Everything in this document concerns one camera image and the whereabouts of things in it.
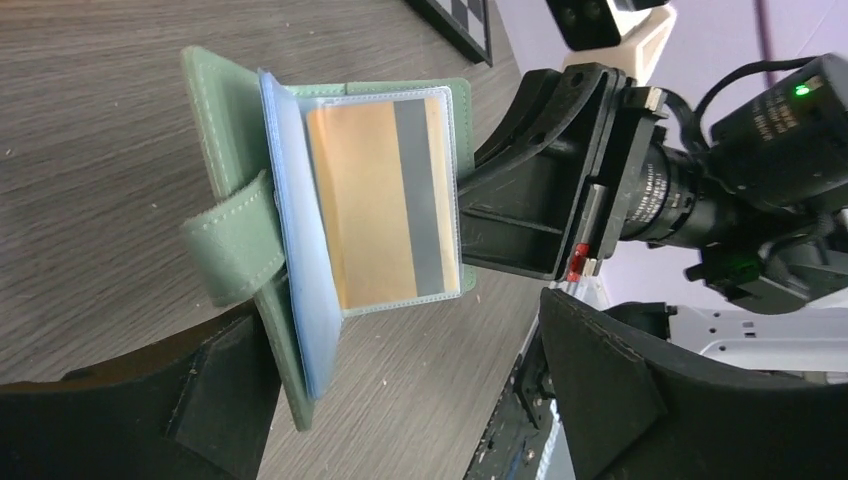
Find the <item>white plastic part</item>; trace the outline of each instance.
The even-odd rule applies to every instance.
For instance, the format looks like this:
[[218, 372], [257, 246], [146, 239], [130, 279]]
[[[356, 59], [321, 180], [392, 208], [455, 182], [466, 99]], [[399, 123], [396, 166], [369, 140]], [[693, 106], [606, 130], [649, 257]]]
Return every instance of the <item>white plastic part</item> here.
[[572, 52], [566, 58], [562, 68], [580, 63], [597, 62], [623, 70], [636, 79], [639, 85], [645, 85], [653, 75], [662, 55], [665, 44], [671, 35], [677, 11], [669, 5], [650, 10], [647, 18], [630, 17], [628, 13], [619, 13], [616, 24], [624, 34], [617, 47]]
[[671, 343], [740, 368], [848, 372], [848, 309], [765, 316], [681, 306], [669, 327]]

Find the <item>wallet strap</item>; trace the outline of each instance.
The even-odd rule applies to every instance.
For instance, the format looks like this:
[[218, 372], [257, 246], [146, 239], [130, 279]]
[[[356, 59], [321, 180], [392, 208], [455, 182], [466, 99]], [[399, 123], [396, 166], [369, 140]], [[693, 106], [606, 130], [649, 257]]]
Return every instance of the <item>wallet strap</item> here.
[[182, 226], [188, 251], [215, 306], [249, 300], [282, 268], [280, 222], [271, 175]]

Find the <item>wood grain surface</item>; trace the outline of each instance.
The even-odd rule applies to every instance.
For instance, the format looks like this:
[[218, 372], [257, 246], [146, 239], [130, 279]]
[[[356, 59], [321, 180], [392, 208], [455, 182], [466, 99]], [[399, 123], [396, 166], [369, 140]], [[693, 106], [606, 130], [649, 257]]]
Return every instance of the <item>wood grain surface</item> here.
[[[519, 81], [491, 10], [493, 69], [401, 0], [0, 2], [0, 382], [54, 380], [216, 313], [177, 231], [212, 205], [182, 47], [289, 84], [464, 76], [479, 145]], [[460, 300], [349, 321], [314, 430], [280, 405], [260, 477], [461, 478], [539, 288], [481, 272]]]

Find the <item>black frame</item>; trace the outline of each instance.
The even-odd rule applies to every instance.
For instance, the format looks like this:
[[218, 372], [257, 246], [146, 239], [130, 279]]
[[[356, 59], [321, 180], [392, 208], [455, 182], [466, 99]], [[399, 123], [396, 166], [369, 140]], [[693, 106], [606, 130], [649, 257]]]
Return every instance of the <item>black frame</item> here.
[[489, 29], [489, 1], [481, 0], [483, 5], [483, 26], [486, 32], [486, 48], [480, 48], [468, 35], [462, 26], [453, 18], [450, 12], [439, 5], [435, 0], [405, 0], [424, 20], [433, 26], [451, 45], [454, 46], [465, 58], [474, 63], [486, 62], [490, 67], [492, 63], [492, 35]]

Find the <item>open wallet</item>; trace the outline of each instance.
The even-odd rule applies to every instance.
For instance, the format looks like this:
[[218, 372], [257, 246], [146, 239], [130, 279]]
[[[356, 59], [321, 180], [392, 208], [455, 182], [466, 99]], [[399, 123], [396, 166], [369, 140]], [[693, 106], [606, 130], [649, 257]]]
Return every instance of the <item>open wallet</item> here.
[[[402, 306], [416, 303], [416, 298], [425, 298], [428, 294], [438, 296], [439, 288], [447, 291], [450, 287], [458, 287], [458, 291], [465, 292], [474, 287], [476, 277], [473, 267], [459, 263], [458, 233], [455, 233], [456, 243], [450, 248], [445, 247], [450, 242], [439, 243], [442, 246], [442, 262], [438, 274], [430, 272], [428, 275], [422, 276], [422, 271], [427, 273], [427, 269], [432, 270], [433, 266], [419, 268], [418, 265], [415, 265], [414, 255], [412, 255], [408, 262], [415, 268], [409, 271], [412, 272], [410, 275], [416, 277], [418, 281], [412, 281], [404, 287], [408, 291], [403, 291], [402, 288], [398, 287], [400, 290], [386, 292], [380, 298], [367, 297], [367, 294], [361, 289], [357, 290], [359, 280], [362, 278], [361, 275], [357, 276], [357, 265], [377, 265], [381, 278], [397, 279], [403, 278], [403, 275], [397, 271], [404, 269], [403, 262], [397, 263], [394, 260], [385, 261], [383, 259], [383, 261], [370, 263], [360, 261], [357, 264], [356, 258], [349, 258], [351, 257], [350, 248], [334, 250], [333, 242], [339, 245], [348, 245], [355, 244], [357, 241], [355, 235], [351, 236], [350, 232], [351, 226], [356, 226], [359, 222], [339, 222], [340, 229], [337, 229], [338, 231], [334, 233], [331, 228], [328, 228], [326, 237], [323, 237], [325, 242], [323, 244], [327, 245], [324, 251], [327, 255], [328, 265], [334, 266], [333, 278], [335, 281], [332, 282], [332, 285], [333, 293], [337, 294], [339, 298], [339, 312], [324, 310], [320, 312], [320, 318], [315, 318], [315, 315], [310, 316], [311, 313], [314, 313], [312, 307], [306, 306], [303, 307], [305, 308], [304, 311], [295, 315], [296, 305], [300, 303], [298, 300], [300, 295], [293, 295], [291, 288], [304, 287], [303, 282], [305, 280], [301, 280], [301, 282], [292, 281], [289, 285], [292, 274], [295, 273], [294, 270], [298, 269], [297, 258], [300, 258], [295, 257], [290, 252], [293, 246], [297, 245], [292, 244], [293, 239], [290, 235], [293, 232], [305, 234], [306, 232], [301, 229], [309, 228], [311, 224], [304, 223], [306, 222], [304, 219], [298, 220], [296, 214], [281, 215], [280, 213], [287, 212], [286, 205], [291, 206], [292, 201], [291, 196], [287, 199], [281, 197], [287, 190], [286, 186], [280, 182], [285, 182], [294, 175], [292, 170], [286, 170], [288, 174], [286, 176], [280, 175], [280, 161], [290, 159], [292, 154], [291, 151], [275, 151], [275, 145], [291, 145], [291, 141], [290, 138], [274, 138], [276, 134], [273, 132], [277, 130], [272, 127], [279, 127], [280, 125], [273, 125], [273, 120], [270, 119], [276, 118], [279, 121], [281, 117], [278, 114], [285, 110], [286, 105], [291, 107], [295, 102], [301, 102], [305, 99], [324, 97], [345, 103], [343, 101], [345, 97], [364, 98], [365, 96], [382, 95], [384, 97], [381, 97], [381, 99], [395, 101], [394, 118], [398, 132], [402, 132], [405, 128], [404, 125], [409, 125], [410, 121], [414, 122], [417, 121], [416, 119], [422, 118], [421, 115], [416, 116], [413, 111], [416, 108], [423, 108], [423, 110], [420, 110], [421, 112], [430, 112], [422, 114], [425, 117], [430, 115], [426, 118], [434, 118], [432, 115], [434, 115], [433, 107], [435, 104], [432, 101], [429, 101], [429, 103], [425, 101], [413, 102], [413, 100], [419, 100], [417, 97], [403, 99], [393, 98], [392, 95], [396, 93], [397, 96], [402, 96], [403, 92], [443, 89], [443, 91], [446, 91], [443, 98], [446, 98], [449, 104], [447, 110], [442, 110], [442, 112], [447, 112], [449, 116], [451, 129], [448, 133], [451, 135], [452, 144], [455, 148], [455, 163], [453, 165], [455, 172], [450, 172], [452, 175], [448, 178], [455, 181], [455, 178], [461, 178], [474, 169], [470, 86], [464, 79], [355, 82], [309, 86], [287, 85], [283, 92], [277, 92], [281, 95], [273, 96], [275, 100], [271, 100], [269, 105], [271, 98], [269, 95], [276, 88], [283, 87], [277, 84], [273, 76], [266, 72], [252, 72], [196, 46], [183, 50], [182, 65], [203, 158], [217, 202], [217, 205], [210, 210], [184, 223], [182, 235], [185, 244], [214, 305], [223, 307], [251, 299], [255, 302], [266, 329], [295, 427], [300, 431], [308, 430], [312, 424], [315, 401], [324, 393], [331, 378], [341, 317], [386, 308], [386, 305], [380, 303], [381, 299], [385, 298], [401, 300], [398, 305]], [[260, 75], [266, 75], [266, 78], [260, 81]], [[329, 107], [340, 108], [333, 110], [328, 109]], [[338, 176], [333, 177], [333, 181], [322, 180], [322, 178], [330, 177], [327, 177], [327, 175], [322, 177], [320, 169], [322, 158], [324, 161], [328, 159], [334, 161], [333, 158], [338, 156], [338, 152], [351, 151], [355, 148], [355, 135], [348, 135], [348, 138], [344, 138], [344, 135], [333, 134], [334, 128], [345, 125], [347, 121], [345, 115], [355, 108], [375, 108], [375, 112], [366, 113], [373, 113], [377, 116], [385, 113], [385, 108], [382, 113], [378, 111], [381, 108], [379, 106], [340, 104], [319, 106], [312, 111], [311, 115], [305, 114], [302, 117], [304, 133], [301, 135], [309, 137], [307, 141], [312, 142], [310, 153], [316, 159], [314, 171], [319, 178], [315, 192], [322, 197], [317, 204], [321, 207], [320, 210], [311, 210], [309, 215], [301, 215], [304, 218], [312, 218], [312, 228], [314, 228], [314, 222], [320, 224], [322, 219], [330, 225], [327, 217], [333, 215], [334, 209], [350, 209], [350, 206], [354, 204], [351, 199], [356, 198], [356, 190], [351, 190], [351, 188], [358, 185], [359, 182], [340, 181]], [[435, 137], [438, 137], [438, 135], [431, 134], [429, 142], [431, 148], [433, 148], [433, 145], [441, 145], [438, 143], [438, 138], [433, 140]], [[331, 143], [318, 142], [321, 138], [332, 138], [334, 140]], [[406, 136], [399, 133], [398, 138], [400, 139], [398, 144], [402, 144]], [[321, 152], [316, 152], [320, 149], [319, 143], [326, 148], [323, 148]], [[377, 170], [373, 173], [379, 177], [380, 175], [388, 175], [387, 172], [395, 167], [386, 165], [375, 168]], [[289, 182], [289, 191], [297, 188], [295, 179], [292, 178], [292, 180], [292, 182]], [[328, 191], [333, 191], [339, 196], [334, 206], [326, 200], [326, 198], [329, 198]], [[302, 204], [299, 205], [297, 211], [306, 212]], [[401, 215], [398, 208], [392, 208], [390, 205], [382, 205], [381, 207], [382, 213]], [[442, 220], [446, 218], [444, 217], [444, 205], [439, 207], [434, 203], [433, 208], [436, 211], [434, 218], [441, 218]], [[414, 217], [423, 218], [424, 216], [416, 213]], [[287, 225], [287, 222], [297, 222], [298, 228], [283, 228], [283, 225]], [[455, 218], [453, 222], [453, 228], [456, 229]], [[409, 222], [410, 232], [414, 232], [416, 228], [412, 223]], [[445, 225], [448, 225], [448, 223], [443, 221], [439, 236], [441, 236], [441, 232], [445, 231]], [[419, 237], [411, 233], [406, 235], [409, 238]], [[306, 248], [306, 243], [308, 242], [300, 242], [300, 245]], [[353, 249], [353, 251], [362, 251], [360, 247]], [[343, 260], [339, 260], [340, 254], [344, 254]], [[456, 263], [450, 261], [450, 255], [455, 255]], [[358, 255], [358, 257], [366, 258], [367, 255]], [[340, 261], [348, 266], [345, 275], [339, 275], [339, 269], [335, 268]], [[313, 271], [311, 267], [314, 265], [315, 261], [312, 259], [305, 268]], [[456, 272], [451, 271], [451, 265], [455, 265], [453, 268]], [[438, 287], [434, 287], [432, 284], [432, 279], [435, 278], [440, 278], [439, 282], [441, 283], [437, 282]], [[457, 279], [459, 285], [452, 285], [452, 282], [457, 281]], [[412, 297], [412, 300], [404, 300], [407, 297]], [[315, 298], [311, 300], [314, 307]], [[317, 331], [308, 334], [308, 329]], [[313, 358], [316, 356], [320, 357], [320, 361]], [[318, 374], [312, 371], [318, 368], [316, 365], [321, 369]]]

